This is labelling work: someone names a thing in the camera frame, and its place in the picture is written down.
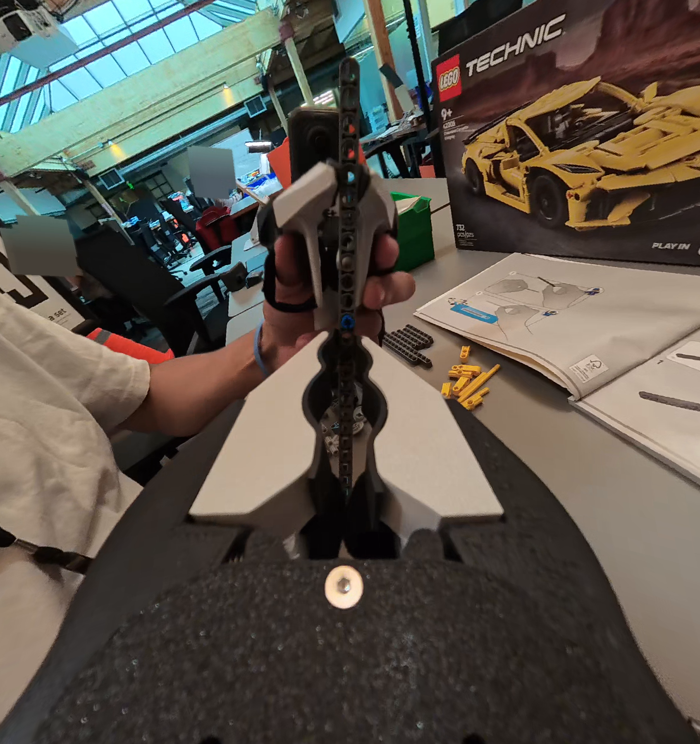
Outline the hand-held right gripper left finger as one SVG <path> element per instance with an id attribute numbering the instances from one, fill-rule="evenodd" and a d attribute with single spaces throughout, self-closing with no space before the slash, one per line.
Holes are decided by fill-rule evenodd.
<path id="1" fill-rule="evenodd" d="M 294 539 L 301 557 L 332 560 L 343 495 L 320 426 L 332 381 L 320 332 L 245 398 L 188 515 L 199 526 Z"/>

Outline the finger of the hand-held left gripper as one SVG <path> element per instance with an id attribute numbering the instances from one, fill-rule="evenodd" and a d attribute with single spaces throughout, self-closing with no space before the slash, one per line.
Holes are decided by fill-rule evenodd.
<path id="1" fill-rule="evenodd" d="M 367 167 L 361 167 L 358 234 L 396 234 L 397 224 L 397 208 L 382 179 Z"/>
<path id="2" fill-rule="evenodd" d="M 280 234 L 303 237 L 310 265 L 311 284 L 316 308 L 324 306 L 322 247 L 318 230 L 325 212 L 335 202 L 336 166 L 320 162 L 313 166 L 273 201 L 273 214 Z"/>

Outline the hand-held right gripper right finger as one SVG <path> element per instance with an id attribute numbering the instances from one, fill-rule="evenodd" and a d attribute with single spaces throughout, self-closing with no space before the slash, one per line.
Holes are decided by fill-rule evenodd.
<path id="1" fill-rule="evenodd" d="M 348 502 L 350 555 L 392 558 L 417 530 L 500 520 L 447 401 L 372 341 L 361 341 L 356 370 L 369 433 Z"/>

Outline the long dark grey lego beam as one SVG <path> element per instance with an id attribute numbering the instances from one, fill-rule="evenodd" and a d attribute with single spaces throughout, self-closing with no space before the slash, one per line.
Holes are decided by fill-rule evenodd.
<path id="1" fill-rule="evenodd" d="M 338 320 L 338 479 L 343 503 L 353 492 L 354 384 L 356 346 L 356 248 L 359 204 L 359 66 L 347 57 L 339 66 L 339 170 L 337 209 Z"/>

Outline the person's left forearm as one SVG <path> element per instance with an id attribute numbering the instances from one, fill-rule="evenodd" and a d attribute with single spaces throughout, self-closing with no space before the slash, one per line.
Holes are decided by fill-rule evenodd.
<path id="1" fill-rule="evenodd" d="M 264 379 L 252 336 L 215 352 L 151 365 L 147 394 L 119 428 L 190 437 Z"/>

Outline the pile of yellow lego pieces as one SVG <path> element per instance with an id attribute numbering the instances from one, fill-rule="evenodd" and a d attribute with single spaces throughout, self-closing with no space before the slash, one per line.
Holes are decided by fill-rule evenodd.
<path id="1" fill-rule="evenodd" d="M 447 378 L 440 386 L 440 395 L 448 401 L 457 404 L 471 412 L 479 408 L 490 393 L 488 384 L 499 372 L 500 365 L 481 367 L 471 361 L 471 344 L 463 344 L 460 348 L 457 364 L 452 364 L 447 372 Z"/>

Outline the lego set box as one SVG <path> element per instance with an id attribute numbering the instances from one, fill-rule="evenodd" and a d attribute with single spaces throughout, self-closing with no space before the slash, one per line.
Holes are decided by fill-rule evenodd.
<path id="1" fill-rule="evenodd" d="M 700 2 L 476 2 L 432 71 L 457 249 L 700 267 Z"/>

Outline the person's left hand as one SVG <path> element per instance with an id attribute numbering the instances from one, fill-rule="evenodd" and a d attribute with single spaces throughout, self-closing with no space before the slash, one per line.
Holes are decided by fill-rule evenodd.
<path id="1" fill-rule="evenodd" d="M 399 246 L 389 234 L 376 236 L 371 265 L 380 275 L 369 276 L 363 300 L 356 311 L 356 334 L 379 342 L 384 320 L 382 311 L 402 303 L 415 292 L 414 278 L 404 272 L 392 272 Z M 302 304 L 313 300 L 310 265 L 303 237 L 284 233 L 274 246 L 275 300 Z M 274 371 L 317 335 L 313 312 L 282 312 L 270 304 L 263 307 L 262 353 L 270 371 Z"/>

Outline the orange fabric bag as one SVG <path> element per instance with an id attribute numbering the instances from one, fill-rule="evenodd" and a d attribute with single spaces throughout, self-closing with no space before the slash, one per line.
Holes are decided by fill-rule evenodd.
<path id="1" fill-rule="evenodd" d="M 267 158 L 281 187 L 283 189 L 289 188 L 292 181 L 289 137 L 286 137 L 279 146 L 271 150 L 267 154 Z"/>

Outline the green plastic bin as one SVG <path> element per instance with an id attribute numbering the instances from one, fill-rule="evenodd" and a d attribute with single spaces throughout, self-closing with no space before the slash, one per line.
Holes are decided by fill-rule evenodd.
<path id="1" fill-rule="evenodd" d="M 391 192 L 391 197 L 397 209 L 396 240 L 399 245 L 394 269 L 410 273 L 435 259 L 430 199 L 396 191 Z"/>

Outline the pile of black grey parts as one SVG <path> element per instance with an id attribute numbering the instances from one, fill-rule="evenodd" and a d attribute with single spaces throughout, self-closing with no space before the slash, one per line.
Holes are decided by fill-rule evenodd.
<path id="1" fill-rule="evenodd" d="M 354 407 L 352 435 L 358 436 L 364 429 L 366 418 L 360 404 L 356 401 Z M 326 453 L 330 459 L 336 460 L 341 449 L 341 423 L 339 421 L 339 401 L 335 400 L 320 419 L 320 428 Z"/>

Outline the stack of dark grey beams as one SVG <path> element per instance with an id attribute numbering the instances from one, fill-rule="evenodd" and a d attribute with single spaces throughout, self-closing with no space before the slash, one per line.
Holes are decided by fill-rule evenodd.
<path id="1" fill-rule="evenodd" d="M 382 347 L 395 354 L 411 367 L 431 369 L 432 361 L 425 355 L 425 351 L 432 347 L 435 340 L 428 333 L 406 324 L 401 329 L 386 332 L 383 336 Z"/>

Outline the black floor lamp pole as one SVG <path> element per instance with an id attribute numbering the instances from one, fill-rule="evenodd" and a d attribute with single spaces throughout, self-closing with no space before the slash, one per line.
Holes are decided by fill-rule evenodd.
<path id="1" fill-rule="evenodd" d="M 434 123 L 432 121 L 432 114 L 431 114 L 430 106 L 429 106 L 429 96 L 427 94 L 427 84 L 426 84 L 425 75 L 423 72 L 423 64 L 422 64 L 422 59 L 420 56 L 418 35 L 416 33 L 416 27 L 414 23 L 414 16 L 413 16 L 413 11 L 411 7 L 411 1 L 402 1 L 402 5 L 404 8 L 404 13 L 405 13 L 407 33 L 408 33 L 412 57 L 414 61 L 414 69 L 415 69 L 416 76 L 417 76 L 418 93 L 419 93 L 418 98 L 420 102 L 420 108 L 423 113 L 423 119 L 425 121 L 425 129 L 427 132 L 426 142 L 430 146 L 435 177 L 437 177 L 438 179 L 445 179 L 446 172 L 445 172 L 445 166 L 444 166 L 444 159 L 443 159 L 441 149 L 440 149 L 438 129 L 434 127 Z"/>

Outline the black office chair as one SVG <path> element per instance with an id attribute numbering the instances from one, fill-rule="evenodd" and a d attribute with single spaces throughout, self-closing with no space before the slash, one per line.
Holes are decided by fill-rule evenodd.
<path id="1" fill-rule="evenodd" d="M 249 273 L 242 263 L 184 286 L 118 231 L 104 228 L 77 239 L 75 245 L 79 268 L 158 328 L 176 357 L 225 346 L 228 296 L 206 315 L 198 309 L 196 299 L 207 289 L 222 288 L 226 293 L 244 289 Z"/>

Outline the open instruction booklet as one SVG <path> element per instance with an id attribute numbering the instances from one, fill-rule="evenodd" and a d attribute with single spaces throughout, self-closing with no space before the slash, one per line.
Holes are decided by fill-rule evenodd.
<path id="1" fill-rule="evenodd" d="M 700 276 L 511 255 L 414 314 L 540 372 L 700 486 Z"/>

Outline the black white marker sign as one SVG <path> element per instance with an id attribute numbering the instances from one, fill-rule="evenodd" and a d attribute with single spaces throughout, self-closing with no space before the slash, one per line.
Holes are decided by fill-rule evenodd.
<path id="1" fill-rule="evenodd" d="M 11 273 L 1 236 L 0 293 L 68 330 L 76 331 L 87 322 L 73 302 L 45 278 Z"/>

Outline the white ceiling projector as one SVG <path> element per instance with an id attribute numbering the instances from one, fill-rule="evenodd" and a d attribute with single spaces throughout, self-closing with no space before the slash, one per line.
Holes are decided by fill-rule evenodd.
<path id="1" fill-rule="evenodd" d="M 0 50 L 38 69 L 78 52 L 72 36 L 38 1 L 0 1 Z"/>

